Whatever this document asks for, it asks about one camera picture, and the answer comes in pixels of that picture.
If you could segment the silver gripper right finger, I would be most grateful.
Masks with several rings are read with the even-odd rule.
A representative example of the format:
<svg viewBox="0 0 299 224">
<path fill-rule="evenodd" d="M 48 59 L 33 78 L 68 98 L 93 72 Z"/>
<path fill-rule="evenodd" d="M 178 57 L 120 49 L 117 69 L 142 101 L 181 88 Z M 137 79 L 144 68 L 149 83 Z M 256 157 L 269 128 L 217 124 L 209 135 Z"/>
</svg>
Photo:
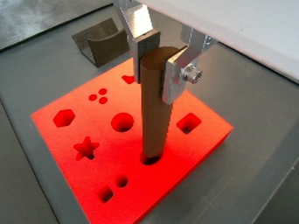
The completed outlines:
<svg viewBox="0 0 299 224">
<path fill-rule="evenodd" d="M 181 41 L 186 44 L 165 61 L 162 78 L 162 102 L 168 105 L 182 94 L 185 83 L 196 84 L 201 78 L 198 56 L 217 43 L 206 34 L 189 26 L 181 27 Z"/>
</svg>

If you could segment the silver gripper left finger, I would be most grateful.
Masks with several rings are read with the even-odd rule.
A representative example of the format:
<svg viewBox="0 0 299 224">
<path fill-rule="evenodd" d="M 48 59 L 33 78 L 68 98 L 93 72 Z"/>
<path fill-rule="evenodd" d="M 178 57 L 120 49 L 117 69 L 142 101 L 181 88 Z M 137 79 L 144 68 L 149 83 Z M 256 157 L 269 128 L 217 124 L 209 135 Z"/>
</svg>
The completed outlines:
<svg viewBox="0 0 299 224">
<path fill-rule="evenodd" d="M 134 81 L 140 82 L 140 59 L 160 45 L 161 33 L 153 28 L 148 8 L 136 0 L 113 0 L 116 13 L 125 29 L 133 57 Z"/>
</svg>

